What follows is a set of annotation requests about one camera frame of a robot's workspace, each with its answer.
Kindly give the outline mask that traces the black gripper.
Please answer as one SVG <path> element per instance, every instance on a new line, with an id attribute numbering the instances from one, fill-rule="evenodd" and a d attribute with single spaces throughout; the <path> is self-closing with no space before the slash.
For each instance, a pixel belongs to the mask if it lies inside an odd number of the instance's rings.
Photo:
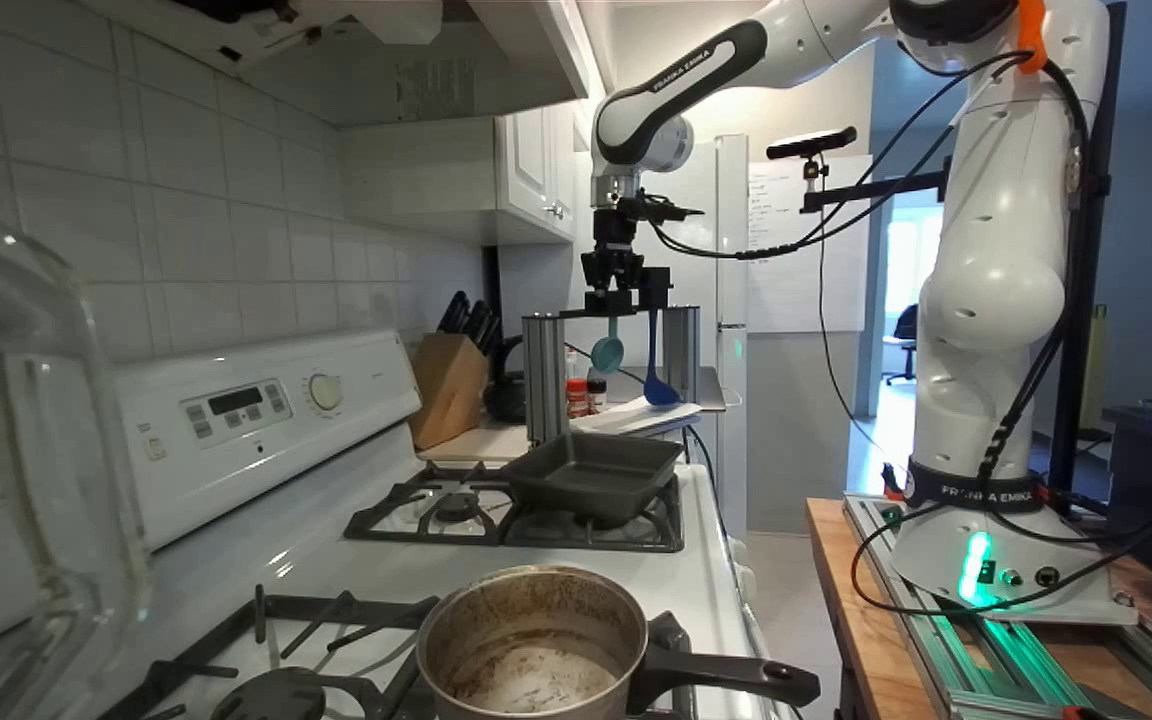
<path id="1" fill-rule="evenodd" d="M 667 195 L 637 193 L 592 212 L 592 247 L 580 254 L 585 267 L 585 313 L 589 317 L 633 317 L 667 304 L 672 270 L 648 267 L 637 253 L 637 226 L 689 221 Z"/>

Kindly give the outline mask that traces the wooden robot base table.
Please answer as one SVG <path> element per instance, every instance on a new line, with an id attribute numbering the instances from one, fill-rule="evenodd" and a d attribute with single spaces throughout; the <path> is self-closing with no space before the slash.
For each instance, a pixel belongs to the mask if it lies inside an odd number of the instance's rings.
<path id="1" fill-rule="evenodd" d="M 1152 570 L 1114 567 L 1132 629 L 1008 625 L 937 617 L 890 567 L 890 544 L 859 550 L 880 510 L 814 498 L 808 534 L 840 648 L 840 720 L 1152 720 Z"/>

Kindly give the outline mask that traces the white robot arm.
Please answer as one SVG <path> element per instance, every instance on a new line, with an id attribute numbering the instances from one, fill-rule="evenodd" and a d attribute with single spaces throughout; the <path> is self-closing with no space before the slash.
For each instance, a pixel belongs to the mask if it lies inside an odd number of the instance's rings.
<path id="1" fill-rule="evenodd" d="M 1084 253 L 1102 205 L 1094 122 L 1109 86 L 1109 0 L 772 0 L 592 120 L 585 307 L 667 298 L 633 253 L 680 217 L 640 189 L 694 150 L 689 107 L 723 86 L 792 86 L 872 35 L 967 104 L 937 178 L 945 226 L 916 298 L 916 427 L 894 567 L 932 613 L 1027 625 L 1127 625 L 1114 554 L 1064 523 L 1027 471 L 1033 394 L 1084 321 Z"/>

